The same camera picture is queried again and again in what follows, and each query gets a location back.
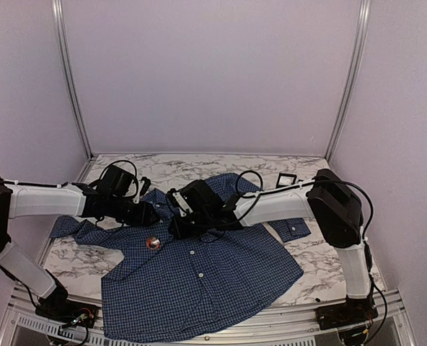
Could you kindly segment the blue checked button shirt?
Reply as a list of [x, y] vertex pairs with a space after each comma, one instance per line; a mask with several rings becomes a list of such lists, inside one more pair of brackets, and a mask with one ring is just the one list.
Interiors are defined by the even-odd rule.
[[[301, 219], [276, 221], [277, 236], [257, 224], [177, 240], [168, 232], [174, 210], [165, 194], [155, 189], [144, 200], [155, 207], [159, 223], [106, 230], [61, 216], [50, 234], [123, 253], [101, 279], [108, 335], [164, 339], [185, 330], [227, 329], [267, 308], [304, 273], [284, 247], [309, 234]], [[160, 249], [146, 247], [149, 236], [160, 239]]]

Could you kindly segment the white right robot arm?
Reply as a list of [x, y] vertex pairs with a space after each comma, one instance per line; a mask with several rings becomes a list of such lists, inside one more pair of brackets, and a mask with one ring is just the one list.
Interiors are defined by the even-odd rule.
[[366, 298], [374, 289], [365, 238], [370, 220], [363, 217], [358, 197], [361, 192], [357, 185], [340, 180], [329, 169], [319, 170], [312, 179], [273, 190], [236, 190], [226, 200], [206, 181], [197, 179], [167, 193], [171, 206], [177, 209], [170, 233], [187, 239], [211, 229], [236, 231], [271, 221], [313, 218], [341, 261], [349, 300], [341, 305], [340, 317], [354, 323], [368, 311]]

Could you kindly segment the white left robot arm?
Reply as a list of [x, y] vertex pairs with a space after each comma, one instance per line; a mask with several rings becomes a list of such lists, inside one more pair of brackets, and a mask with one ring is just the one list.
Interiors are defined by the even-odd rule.
[[[111, 218], [124, 226], [151, 226], [159, 221], [155, 207], [141, 195], [150, 181], [138, 179], [119, 167], [107, 169], [90, 183], [65, 182], [46, 184], [6, 180], [0, 176], [0, 267], [27, 286], [59, 321], [74, 314], [58, 280], [49, 274], [32, 252], [26, 250], [27, 236], [46, 237], [49, 226], [58, 216]], [[23, 236], [16, 227], [27, 230]]]

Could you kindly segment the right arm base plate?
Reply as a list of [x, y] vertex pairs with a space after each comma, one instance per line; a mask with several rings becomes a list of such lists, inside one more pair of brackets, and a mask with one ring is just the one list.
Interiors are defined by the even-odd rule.
[[371, 321], [379, 314], [371, 290], [365, 298], [346, 296], [342, 303], [318, 307], [315, 315], [320, 329], [328, 330]]

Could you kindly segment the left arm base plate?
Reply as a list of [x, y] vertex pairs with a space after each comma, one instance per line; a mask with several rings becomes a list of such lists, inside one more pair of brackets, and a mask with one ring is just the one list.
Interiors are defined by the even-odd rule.
[[73, 320], [78, 319], [81, 315], [85, 315], [86, 318], [83, 322], [79, 322], [79, 325], [87, 326], [88, 328], [94, 326], [98, 311], [99, 308], [95, 305], [70, 301], [69, 299], [61, 302], [57, 307], [48, 305], [43, 301], [35, 308], [35, 313], [38, 316], [62, 322], [70, 326], [73, 325]]

